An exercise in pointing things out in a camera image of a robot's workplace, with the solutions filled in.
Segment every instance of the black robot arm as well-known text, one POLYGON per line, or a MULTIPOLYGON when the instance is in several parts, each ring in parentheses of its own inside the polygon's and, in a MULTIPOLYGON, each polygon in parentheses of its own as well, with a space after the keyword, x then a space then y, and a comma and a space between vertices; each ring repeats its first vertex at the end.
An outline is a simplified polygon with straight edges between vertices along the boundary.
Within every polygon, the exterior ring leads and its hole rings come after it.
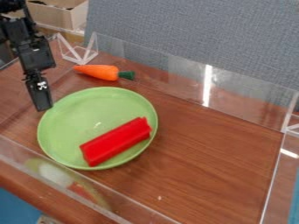
POLYGON ((24 17, 0 18, 0 43, 9 40, 11 49, 20 59, 25 86, 37 111, 52 107, 52 95, 43 70, 55 67, 47 38, 36 31, 36 25, 25 0, 0 0, 0 14, 23 10, 24 17))

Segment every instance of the wooden table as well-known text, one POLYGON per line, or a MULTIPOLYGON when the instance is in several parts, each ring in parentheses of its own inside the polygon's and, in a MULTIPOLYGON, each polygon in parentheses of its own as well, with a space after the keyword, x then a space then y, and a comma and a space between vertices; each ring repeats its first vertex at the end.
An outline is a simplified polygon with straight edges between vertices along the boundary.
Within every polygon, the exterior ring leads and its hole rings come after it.
MULTIPOLYGON (((184 88, 192 80, 104 53, 102 62, 135 70, 136 81, 95 80, 72 72, 55 41, 51 47, 59 64, 47 72, 55 101, 84 88, 120 87, 143 95, 159 116, 156 137, 135 160, 110 170, 78 172, 182 223, 259 223, 283 137, 274 129, 282 125, 286 109, 214 88, 227 99, 218 105, 234 112, 227 115, 184 100, 192 97, 184 88), (170 79, 178 85, 168 85, 170 79), (238 105, 244 101, 252 105, 248 112, 238 105), (240 114, 274 129, 236 118, 240 114)), ((43 154, 36 141, 43 113, 31 104, 21 73, 19 63, 0 73, 0 134, 43 154)), ((58 220, 114 223, 1 160, 0 170, 0 186, 58 220)))

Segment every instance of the toy carrot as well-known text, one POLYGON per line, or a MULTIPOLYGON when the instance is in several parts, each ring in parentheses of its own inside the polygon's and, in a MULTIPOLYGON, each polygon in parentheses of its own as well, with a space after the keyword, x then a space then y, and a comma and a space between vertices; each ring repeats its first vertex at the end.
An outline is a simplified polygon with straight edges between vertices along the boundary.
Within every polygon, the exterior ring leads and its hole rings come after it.
POLYGON ((74 70, 106 81, 116 81, 119 77, 128 80, 135 78, 135 72, 119 72, 116 66, 83 65, 75 66, 74 70))

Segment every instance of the gray fabric wall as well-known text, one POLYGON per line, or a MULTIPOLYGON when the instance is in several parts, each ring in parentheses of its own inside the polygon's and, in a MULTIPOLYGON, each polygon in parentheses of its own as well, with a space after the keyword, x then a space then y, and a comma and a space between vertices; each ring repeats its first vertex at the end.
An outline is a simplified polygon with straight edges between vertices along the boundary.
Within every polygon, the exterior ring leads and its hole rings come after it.
POLYGON ((91 31, 299 90, 296 0, 90 0, 91 31))

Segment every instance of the orange carrot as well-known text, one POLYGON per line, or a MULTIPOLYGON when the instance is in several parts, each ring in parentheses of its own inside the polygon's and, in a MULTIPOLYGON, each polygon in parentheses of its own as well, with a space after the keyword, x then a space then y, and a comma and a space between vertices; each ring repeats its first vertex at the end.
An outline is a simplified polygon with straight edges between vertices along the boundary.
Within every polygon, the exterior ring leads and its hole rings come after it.
POLYGON ((118 80, 119 69, 116 66, 84 65, 75 66, 74 70, 106 81, 118 80))

